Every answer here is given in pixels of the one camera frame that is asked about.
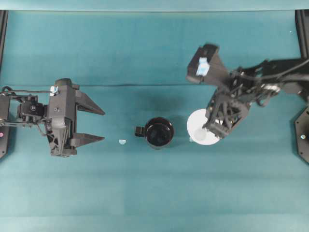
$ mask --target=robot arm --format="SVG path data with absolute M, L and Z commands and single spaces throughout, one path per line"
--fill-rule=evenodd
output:
M 247 117 L 252 103 L 264 107 L 282 89 L 308 101 L 309 59 L 263 61 L 228 72 L 218 55 L 219 47 L 200 47 L 188 66 L 186 79 L 196 84 L 216 86 L 208 103 L 203 128 L 220 139 Z M 305 158 L 309 162 L 309 153 Z
M 8 136 L 9 127 L 37 126 L 41 134 L 47 137 L 52 156 L 68 157 L 76 155 L 77 147 L 104 139 L 103 137 L 76 132 L 78 110 L 99 115 L 105 114 L 85 93 L 79 90 L 78 85 L 72 84 L 70 79 L 60 79 L 55 82 L 51 90 L 26 91 L 12 90 L 9 87 L 3 88 L 3 92 L 0 93 L 0 127 L 6 131 L 5 133 L 2 132 L 0 140 L 0 147 L 3 151 L 6 152 L 8 141 L 3 136 Z M 26 96 L 16 95 L 16 92 L 50 93 L 49 104 L 39 103 L 38 96 L 31 94 Z M 16 121 L 8 119 L 11 100 L 20 102 Z M 42 132 L 40 124 L 44 125 L 45 133 Z

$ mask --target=black cable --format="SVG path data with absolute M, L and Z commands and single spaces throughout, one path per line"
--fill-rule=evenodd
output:
M 309 81 L 309 75 L 308 74 L 291 74 L 288 76 L 285 76 L 281 79 L 282 82 L 287 81 Z
M 0 93 L 0 95 L 6 94 L 6 93 L 15 93 L 15 92 L 22 92 L 22 93 L 52 93 L 51 91 L 47 91 L 47 90 L 31 91 L 31 90 L 16 89 L 16 90 L 2 91 Z
M 285 75 L 285 74 L 287 74 L 287 73 L 289 73 L 289 72 L 291 72 L 291 71 L 294 71 L 294 70 L 296 70 L 296 69 L 298 69 L 298 68 L 304 66 L 304 65 L 307 64 L 308 62 L 309 62 L 309 59 L 306 59 L 304 62 L 302 62 L 302 63 L 300 63 L 300 64 L 298 64 L 298 65 L 295 65 L 295 66 L 293 66 L 293 67 L 291 67 L 291 68 L 289 68 L 289 69 L 287 69 L 287 70 L 285 70 L 285 71 L 283 71 L 283 72 L 280 72 L 280 73 L 277 73 L 277 74 L 273 74 L 273 75 L 261 76 L 261 77 L 260 77 L 260 80 L 272 79 L 272 78 L 281 77 L 281 76 L 283 76 L 283 75 Z M 255 78 L 257 79 L 257 77 L 247 76 L 247 75 L 245 75 L 245 74 L 241 75 L 241 72 L 237 72 L 237 71 L 234 71 L 234 72 L 238 73 L 238 74 L 241 76 L 241 78 L 244 78 L 244 79 L 249 79 L 249 80 L 252 80 L 252 79 L 255 79 Z

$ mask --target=black mug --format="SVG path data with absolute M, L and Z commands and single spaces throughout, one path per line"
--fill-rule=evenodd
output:
M 167 119 L 155 117 L 150 119 L 144 127 L 136 127 L 135 136 L 144 137 L 152 148 L 160 149 L 171 142 L 174 128 Z

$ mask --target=wire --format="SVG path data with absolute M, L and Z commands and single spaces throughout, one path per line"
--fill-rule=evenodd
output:
M 52 93 L 51 91 L 47 90 L 39 90 L 39 91 L 31 91 L 31 90 L 9 90 L 9 91 L 2 91 L 0 95 L 6 94 L 6 93 L 15 93 L 15 92 L 22 92 L 22 93 Z
M 39 132 L 40 132 L 40 134 L 41 134 L 42 136 L 47 136 L 47 133 L 44 133 L 44 132 L 41 130 L 39 124 L 35 124 L 35 125 L 38 127 L 38 130 L 39 130 Z
M 308 74 L 291 74 L 288 76 L 285 76 L 281 79 L 283 82 L 287 81 L 309 81 L 309 75 Z
M 294 70 L 296 70 L 296 69 L 299 69 L 300 67 L 304 66 L 304 65 L 307 64 L 308 62 L 309 62 L 309 59 L 306 59 L 304 62 L 302 62 L 302 63 L 300 63 L 300 64 L 298 64 L 298 65 L 295 65 L 295 66 L 293 66 L 293 67 L 291 67 L 291 68 L 289 68 L 289 69 L 287 69 L 287 70 L 285 70 L 285 71 L 283 71 L 283 72 L 280 72 L 280 73 L 277 73 L 277 74 L 273 74 L 273 75 L 261 76 L 260 79 L 261 79 L 261 80 L 264 80 L 264 79 L 272 79 L 272 78 L 281 77 L 281 76 L 283 76 L 283 75 L 285 75 L 285 74 L 287 74 L 287 73 L 289 73 L 289 72 L 291 72 L 291 71 L 294 71 Z M 253 80 L 253 79 L 254 79 L 254 77 L 252 77 L 252 76 L 246 76 L 246 75 L 241 75 L 241 78 L 249 79 L 249 80 Z

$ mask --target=screw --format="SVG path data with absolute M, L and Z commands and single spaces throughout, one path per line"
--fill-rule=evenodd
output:
M 37 108 L 35 107 L 35 105 L 30 106 L 30 110 L 31 110 L 31 111 L 36 111 L 36 109 L 37 109 Z

